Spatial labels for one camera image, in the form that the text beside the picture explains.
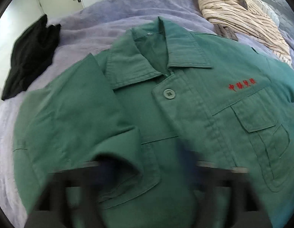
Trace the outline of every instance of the bed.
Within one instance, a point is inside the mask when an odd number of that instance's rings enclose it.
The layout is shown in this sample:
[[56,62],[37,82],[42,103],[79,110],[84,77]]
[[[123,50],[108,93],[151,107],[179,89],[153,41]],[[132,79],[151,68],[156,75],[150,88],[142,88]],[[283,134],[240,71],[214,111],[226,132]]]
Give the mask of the bed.
[[[31,84],[28,91],[43,88],[88,53],[97,54],[110,48],[127,29],[151,22],[159,15],[187,30],[214,34],[213,25],[202,17],[198,9],[197,0],[103,0],[76,14],[49,22],[62,25],[60,44],[53,64]],[[284,29],[286,32],[281,32],[290,45],[294,68],[294,31],[288,30],[287,26]],[[237,37],[240,43],[276,58],[253,37],[241,34]],[[25,92],[22,92],[0,106],[0,206],[15,228],[22,228],[27,217],[14,182],[12,154],[14,123],[24,96]]]

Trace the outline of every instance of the beige striped cloth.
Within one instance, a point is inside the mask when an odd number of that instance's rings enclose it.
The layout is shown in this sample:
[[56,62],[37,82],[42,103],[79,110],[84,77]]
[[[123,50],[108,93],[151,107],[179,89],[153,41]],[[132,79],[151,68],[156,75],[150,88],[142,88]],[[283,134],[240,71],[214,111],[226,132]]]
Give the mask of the beige striped cloth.
[[202,15],[209,22],[223,24],[235,32],[256,37],[282,62],[291,66],[289,45],[278,27],[252,0],[245,1],[248,9],[242,7],[239,0],[198,0]]

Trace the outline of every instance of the red chinese characters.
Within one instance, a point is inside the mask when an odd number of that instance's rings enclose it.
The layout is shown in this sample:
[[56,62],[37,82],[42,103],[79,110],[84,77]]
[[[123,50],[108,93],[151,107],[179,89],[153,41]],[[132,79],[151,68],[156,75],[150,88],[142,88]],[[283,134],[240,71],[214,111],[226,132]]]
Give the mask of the red chinese characters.
[[237,82],[236,83],[236,85],[232,85],[232,84],[229,84],[229,89],[230,90],[233,90],[233,91],[235,91],[236,92],[236,87],[237,87],[237,89],[243,89],[244,87],[250,87],[251,86],[251,84],[256,84],[257,82],[253,79],[253,78],[250,78],[249,79],[249,82],[247,81],[247,80],[243,80],[242,82],[241,81],[239,81],[239,82]]

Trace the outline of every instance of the green fabric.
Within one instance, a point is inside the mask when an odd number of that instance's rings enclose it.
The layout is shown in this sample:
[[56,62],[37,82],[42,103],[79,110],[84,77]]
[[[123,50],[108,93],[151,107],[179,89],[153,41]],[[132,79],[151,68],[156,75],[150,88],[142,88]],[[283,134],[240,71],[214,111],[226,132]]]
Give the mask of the green fabric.
[[[28,93],[14,131],[20,197],[29,211],[48,173],[114,157],[119,181],[96,197],[109,228],[188,228],[202,207],[178,160],[182,136],[216,167],[249,168],[282,227],[294,211],[293,103],[286,64],[159,17]],[[216,227],[229,192],[219,193]]]

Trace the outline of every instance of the black garment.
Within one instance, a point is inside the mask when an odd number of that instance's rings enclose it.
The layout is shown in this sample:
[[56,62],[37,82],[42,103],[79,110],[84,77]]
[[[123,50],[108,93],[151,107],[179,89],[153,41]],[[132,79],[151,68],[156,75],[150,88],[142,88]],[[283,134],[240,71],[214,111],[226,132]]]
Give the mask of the black garment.
[[52,64],[59,43],[61,25],[50,25],[43,15],[15,41],[11,69],[2,92],[2,100],[26,91],[30,84]]

